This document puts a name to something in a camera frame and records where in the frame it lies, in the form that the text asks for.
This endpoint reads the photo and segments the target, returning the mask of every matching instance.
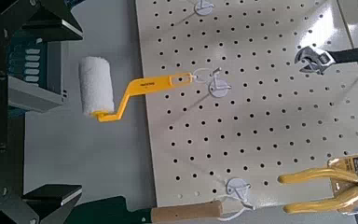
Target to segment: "pliers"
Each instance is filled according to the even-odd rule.
[[[280,175],[278,181],[282,184],[295,184],[324,177],[353,183],[353,187],[341,192],[335,198],[316,202],[290,203],[283,210],[289,214],[327,212],[348,207],[358,201],[358,174],[354,172],[338,168],[312,168],[295,174]]]
[[[358,62],[358,49],[342,51],[327,51],[312,46],[301,49],[295,58],[295,63],[306,61],[309,64],[300,69],[303,73],[323,73],[328,67],[338,63]]]

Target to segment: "yellow roller frame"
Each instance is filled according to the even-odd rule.
[[[128,85],[116,114],[107,111],[94,111],[91,115],[100,122],[119,120],[123,117],[127,102],[131,96],[144,95],[156,91],[166,91],[177,87],[183,87],[193,81],[191,73],[178,73],[164,77],[145,77],[134,79]]]

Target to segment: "yellow roller handle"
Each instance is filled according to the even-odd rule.
[[[127,102],[131,96],[144,95],[156,91],[166,91],[188,85],[192,81],[193,78],[191,73],[178,73],[165,77],[145,77],[134,79],[128,85],[116,114],[109,114],[106,111],[95,111],[92,115],[100,122],[119,120],[123,116],[124,110],[127,107]]]
[[[334,168],[311,168],[290,175],[280,175],[278,177],[278,181],[282,184],[295,184],[302,183],[311,179],[325,177],[340,179],[352,183],[358,183],[358,176],[356,173]]]
[[[325,199],[318,202],[291,203],[283,207],[289,214],[328,212],[345,208],[358,201],[358,187],[352,187],[334,199]]]

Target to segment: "wooden tool handle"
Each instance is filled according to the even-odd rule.
[[[205,217],[221,217],[223,213],[222,202],[196,203],[173,207],[160,207],[152,209],[152,221],[167,222]]]

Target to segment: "wrench handle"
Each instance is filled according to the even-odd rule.
[[[357,63],[358,62],[358,48],[346,49],[342,51],[328,51],[334,58],[336,63]]]

